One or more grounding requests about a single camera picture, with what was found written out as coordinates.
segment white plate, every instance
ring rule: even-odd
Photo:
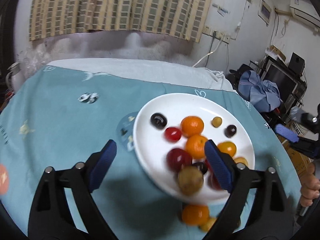
[[[232,141],[237,146],[235,157],[247,159],[249,168],[254,169],[255,158],[251,140],[240,122],[226,109],[218,104],[196,95],[166,94],[152,99],[140,110],[133,126],[133,141],[135,152],[144,171],[166,193],[186,202],[194,204],[221,204],[229,193],[225,190],[215,191],[208,185],[209,172],[204,176],[204,186],[192,196],[183,195],[176,182],[176,174],[166,165],[166,155],[173,148],[184,149],[186,138],[182,137],[177,143],[170,143],[164,138],[164,129],[158,130],[150,123],[154,113],[163,114],[168,124],[179,127],[183,118],[189,115],[199,116],[204,121],[202,135],[212,139],[215,144]],[[222,125],[214,128],[211,120],[220,116]],[[232,138],[224,135],[224,129],[234,124],[237,133]]]

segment checkered curtain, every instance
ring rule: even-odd
[[[33,0],[30,41],[90,30],[137,30],[199,42],[211,0]]]

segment finger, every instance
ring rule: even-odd
[[[306,186],[302,186],[300,190],[302,196],[308,199],[314,199],[318,198],[320,196],[320,193],[318,190],[312,190],[307,188]]]
[[[320,190],[320,181],[313,174],[306,174],[301,178],[301,184],[309,189]]]
[[[312,205],[312,200],[311,199],[307,199],[307,198],[305,198],[304,196],[301,196],[301,198],[300,198],[300,204],[301,204],[301,206],[303,206],[303,207],[309,207],[309,206],[311,206]]]
[[[307,174],[314,174],[316,171],[316,166],[313,163],[309,163],[307,167]]]

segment tangerine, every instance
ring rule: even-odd
[[[195,134],[188,138],[185,150],[196,160],[205,158],[204,145],[207,140],[208,139],[206,137]]]
[[[209,220],[207,206],[187,205],[182,211],[182,221],[188,226],[201,226]]]
[[[195,134],[201,134],[204,129],[204,122],[200,117],[187,116],[181,121],[182,134],[189,138]]]

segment power outlet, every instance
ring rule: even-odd
[[[226,35],[226,36],[224,36],[224,38],[223,38],[223,42],[225,42],[225,43],[230,43],[230,40],[231,40],[231,37],[230,37],[230,35]]]
[[[206,35],[209,35],[209,36],[212,36],[211,27],[205,25],[205,26],[203,27],[202,33],[203,33],[203,34],[206,34]]]
[[[230,40],[231,40],[231,36],[228,35],[228,34],[225,34],[224,32],[218,32],[216,31],[217,34],[216,34],[216,39],[217,40],[221,40],[223,39],[222,41],[225,42],[225,43],[230,43]]]
[[[222,39],[222,37],[223,37],[223,35],[224,35],[224,33],[223,32],[218,32],[218,31],[216,31],[216,39],[217,40],[221,40]]]

